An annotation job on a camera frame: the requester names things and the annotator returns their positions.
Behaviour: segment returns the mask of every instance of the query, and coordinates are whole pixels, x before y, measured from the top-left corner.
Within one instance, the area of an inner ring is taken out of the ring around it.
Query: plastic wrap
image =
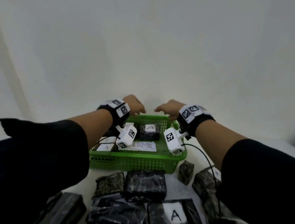
[[[158,124],[141,124],[139,127],[140,140],[159,140],[160,128]]]
[[[167,194],[164,171],[128,171],[124,197],[129,202],[162,201]]]
[[[149,224],[202,224],[192,199],[151,202],[147,211]]]
[[[237,216],[235,216],[221,201],[221,218],[219,215],[218,199],[216,197],[216,188],[213,175],[209,172],[210,167],[197,173],[192,184],[193,189],[202,200],[203,208],[207,214],[209,223],[226,223],[229,220],[234,220],[236,223],[245,223]],[[217,186],[222,182],[216,179]]]
[[[96,190],[93,197],[122,194],[124,191],[125,177],[123,172],[116,172],[109,176],[102,176],[95,181]]]
[[[75,224],[86,211],[83,197],[80,194],[62,193],[47,202],[46,210],[37,223],[39,224]]]
[[[178,180],[185,185],[188,185],[193,178],[194,167],[194,164],[185,160],[183,164],[179,166]]]
[[[86,221],[91,224],[147,224],[148,216],[144,204],[93,198]]]

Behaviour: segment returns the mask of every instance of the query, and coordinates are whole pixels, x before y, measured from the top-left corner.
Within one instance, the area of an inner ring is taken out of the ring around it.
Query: person
[[[134,96],[123,98],[130,114],[146,113]],[[176,120],[184,106],[170,100],[155,112]],[[11,138],[0,141],[2,216],[29,223],[37,219],[48,197],[77,184],[89,170],[89,153],[111,127],[106,109],[53,123],[0,119]],[[289,218],[293,210],[295,159],[242,136],[214,120],[200,123],[195,136],[222,173],[218,198],[248,223]]]

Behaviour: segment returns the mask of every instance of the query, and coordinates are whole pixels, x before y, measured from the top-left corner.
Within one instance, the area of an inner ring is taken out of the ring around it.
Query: white paper label
[[[118,150],[131,150],[131,151],[148,151],[156,152],[156,144],[154,142],[133,142],[129,147],[118,147]]]
[[[113,136],[113,137],[107,137],[107,138],[102,137],[102,138],[100,138],[100,142],[99,143],[115,143],[116,142],[116,138],[117,137],[115,137],[115,136]]]
[[[96,151],[108,151],[110,152],[114,144],[101,144]]]
[[[212,167],[212,169],[213,169],[215,178],[221,181],[221,172],[218,169],[216,169],[215,167]]]
[[[145,125],[145,132],[155,132],[156,125],[155,124],[146,124]]]
[[[172,224],[186,223],[186,216],[180,202],[163,203],[165,215]]]

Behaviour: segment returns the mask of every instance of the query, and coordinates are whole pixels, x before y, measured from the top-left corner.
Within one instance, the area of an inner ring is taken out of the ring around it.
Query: qr-like marker
[[[178,153],[181,153],[182,151],[180,150],[180,149],[177,149],[177,150],[175,150],[173,153],[174,154],[178,154]]]
[[[199,108],[197,108],[196,106],[192,106],[192,107],[189,107],[189,110],[192,112],[195,112],[195,111],[199,110]]]
[[[134,132],[134,131],[132,131],[132,130],[130,130],[130,132],[129,132],[129,135],[130,135],[130,137],[131,137],[131,138],[133,138],[133,137],[134,137],[134,135],[135,135],[135,132]]]
[[[116,105],[120,105],[121,102],[119,100],[113,100],[112,103],[116,104]]]
[[[182,112],[182,116],[184,117],[184,119],[187,119],[190,115],[191,113],[187,109],[184,112]]]
[[[126,113],[128,112],[126,106],[121,107],[121,111],[122,111],[123,115],[126,114]]]
[[[122,149],[123,149],[123,148],[127,148],[127,146],[126,146],[124,143],[119,143],[118,145],[119,145]]]
[[[169,141],[171,141],[172,139],[174,139],[174,136],[173,136],[172,133],[170,133],[170,134],[167,134],[167,135],[166,135],[166,138],[167,138],[167,141],[169,142]]]

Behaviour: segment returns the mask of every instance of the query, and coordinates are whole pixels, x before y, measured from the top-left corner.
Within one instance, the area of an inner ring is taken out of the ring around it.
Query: white camera housing
[[[124,128],[117,125],[116,128],[120,132],[116,140],[116,145],[122,149],[131,146],[137,133],[136,128],[133,125],[127,125]]]
[[[188,135],[188,132],[181,134],[179,130],[175,128],[168,128],[164,131],[165,140],[169,151],[173,156],[179,156],[185,150],[185,147],[182,146],[182,138]]]

